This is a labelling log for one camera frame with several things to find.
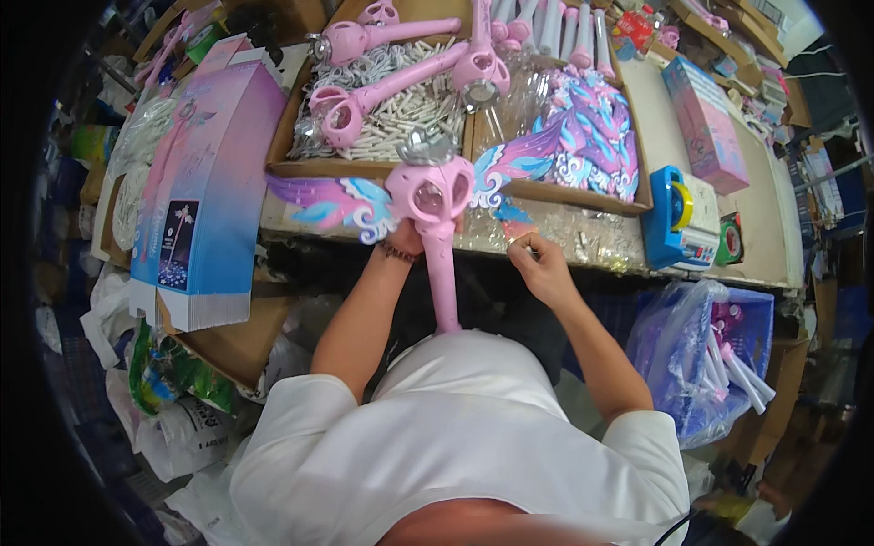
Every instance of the blue crate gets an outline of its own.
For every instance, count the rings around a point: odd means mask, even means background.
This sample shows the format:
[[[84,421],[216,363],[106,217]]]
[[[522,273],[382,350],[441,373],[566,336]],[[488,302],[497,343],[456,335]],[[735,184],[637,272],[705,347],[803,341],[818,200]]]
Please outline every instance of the blue crate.
[[[632,332],[627,347],[629,359],[647,381],[655,408],[674,418],[682,449],[723,438],[735,419],[750,408],[746,393],[735,385],[731,385],[722,404],[701,403],[683,390],[680,378],[687,384],[699,384],[704,374],[705,344],[697,340],[705,339],[706,329],[711,324],[712,296],[708,295],[684,325],[682,339],[663,340],[662,330],[673,307],[694,286],[695,283],[672,283],[665,289],[669,294],[666,299],[653,299],[646,309],[646,316],[657,314],[664,320],[646,321],[647,326],[640,328],[635,324],[636,331]],[[741,306],[744,320],[725,339],[732,344],[738,357],[750,363],[759,377],[764,378],[771,355],[773,296],[739,288],[728,288],[728,293],[729,302]],[[662,359],[667,362],[656,361],[657,342],[672,344],[669,357]]]

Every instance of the green tape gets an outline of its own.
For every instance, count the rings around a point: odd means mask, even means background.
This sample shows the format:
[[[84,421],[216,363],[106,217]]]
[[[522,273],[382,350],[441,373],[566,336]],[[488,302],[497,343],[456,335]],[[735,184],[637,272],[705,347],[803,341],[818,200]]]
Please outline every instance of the green tape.
[[[185,47],[185,54],[199,65],[210,51],[212,45],[222,38],[227,38],[227,32],[218,23],[210,23],[198,32],[197,36]]]

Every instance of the white t-shirt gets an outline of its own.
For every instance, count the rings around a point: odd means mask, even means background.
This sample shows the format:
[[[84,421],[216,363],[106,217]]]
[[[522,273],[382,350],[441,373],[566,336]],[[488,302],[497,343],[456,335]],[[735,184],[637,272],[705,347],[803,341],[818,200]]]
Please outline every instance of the white t-shirt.
[[[295,546],[370,546],[405,515],[459,498],[634,545],[689,511],[670,416],[626,413],[598,442],[568,422],[528,349],[476,331],[421,342],[360,407],[333,376],[275,384],[231,496],[254,536]]]

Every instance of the person's arm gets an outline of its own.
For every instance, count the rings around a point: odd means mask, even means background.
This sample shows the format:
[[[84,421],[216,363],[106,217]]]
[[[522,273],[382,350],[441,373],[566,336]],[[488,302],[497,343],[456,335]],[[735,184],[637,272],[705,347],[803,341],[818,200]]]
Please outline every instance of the person's arm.
[[[421,237],[408,220],[386,242],[413,256],[422,253]],[[394,308],[410,273],[409,262],[373,249],[351,294],[331,319],[316,345],[311,374],[339,377],[361,404],[388,342]]]
[[[533,249],[534,259],[527,247]],[[623,413],[652,410],[649,388],[619,343],[604,329],[573,285],[561,247],[536,233],[516,239],[507,249],[525,285],[565,328],[586,378],[592,400],[604,422]]]

